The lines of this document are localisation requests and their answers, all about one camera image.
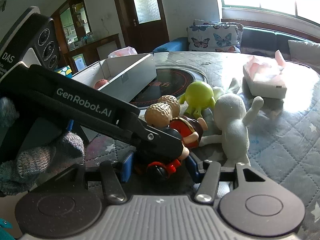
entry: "screw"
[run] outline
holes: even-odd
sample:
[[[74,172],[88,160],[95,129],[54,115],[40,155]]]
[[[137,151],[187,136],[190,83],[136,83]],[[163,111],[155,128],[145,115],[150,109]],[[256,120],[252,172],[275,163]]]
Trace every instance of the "screw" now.
[[[148,134],[148,140],[152,141],[155,136],[152,133]]]
[[[212,200],[212,197],[207,195],[207,194],[199,194],[196,196],[196,200],[201,202],[201,203],[207,203]]]
[[[121,194],[111,194],[109,195],[109,200],[111,200],[112,202],[122,202],[124,201],[125,197],[122,196]]]

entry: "gloved hand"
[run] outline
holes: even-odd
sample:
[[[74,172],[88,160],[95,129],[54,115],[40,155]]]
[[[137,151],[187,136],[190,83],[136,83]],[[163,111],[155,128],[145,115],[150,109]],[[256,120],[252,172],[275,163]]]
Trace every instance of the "gloved hand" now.
[[[8,98],[0,98],[0,127],[10,127],[19,113]],[[41,174],[46,171],[63,170],[70,160],[84,161],[82,139],[69,131],[47,146],[35,147],[17,154],[15,160],[0,165],[0,192],[16,195],[30,190]]]

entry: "wooden door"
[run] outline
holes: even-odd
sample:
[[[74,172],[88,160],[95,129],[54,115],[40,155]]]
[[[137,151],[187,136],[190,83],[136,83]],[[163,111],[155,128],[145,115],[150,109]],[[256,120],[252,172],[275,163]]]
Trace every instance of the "wooden door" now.
[[[151,52],[169,41],[161,0],[115,0],[126,46]]]

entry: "white plush toy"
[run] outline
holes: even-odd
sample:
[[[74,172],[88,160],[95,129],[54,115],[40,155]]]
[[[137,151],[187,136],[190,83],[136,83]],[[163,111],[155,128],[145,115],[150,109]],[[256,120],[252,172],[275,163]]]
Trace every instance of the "white plush toy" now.
[[[264,103],[261,97],[256,97],[251,108],[246,112],[242,98],[232,93],[236,93],[239,87],[237,81],[233,79],[227,93],[222,88],[213,88],[216,100],[213,120],[222,131],[222,135],[202,137],[199,144],[199,146],[203,146],[211,143],[221,143],[227,157],[224,164],[226,167],[234,167],[238,162],[250,165],[247,156],[249,149],[247,125],[257,116]]]

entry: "camera lens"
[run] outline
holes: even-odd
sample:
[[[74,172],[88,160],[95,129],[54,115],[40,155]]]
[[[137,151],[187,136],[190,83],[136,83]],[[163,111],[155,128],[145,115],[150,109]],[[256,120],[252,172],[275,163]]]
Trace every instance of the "camera lens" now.
[[[47,41],[48,37],[50,34],[50,30],[49,29],[45,29],[39,36],[39,40],[38,40],[38,44],[40,46],[42,46],[43,44],[45,44],[45,42]]]
[[[49,62],[49,68],[52,68],[56,63],[57,63],[57,56],[54,55]]]
[[[53,49],[54,49],[54,43],[53,41],[51,41],[48,43],[48,45],[44,49],[44,52],[42,55],[44,60],[47,60],[51,56]]]

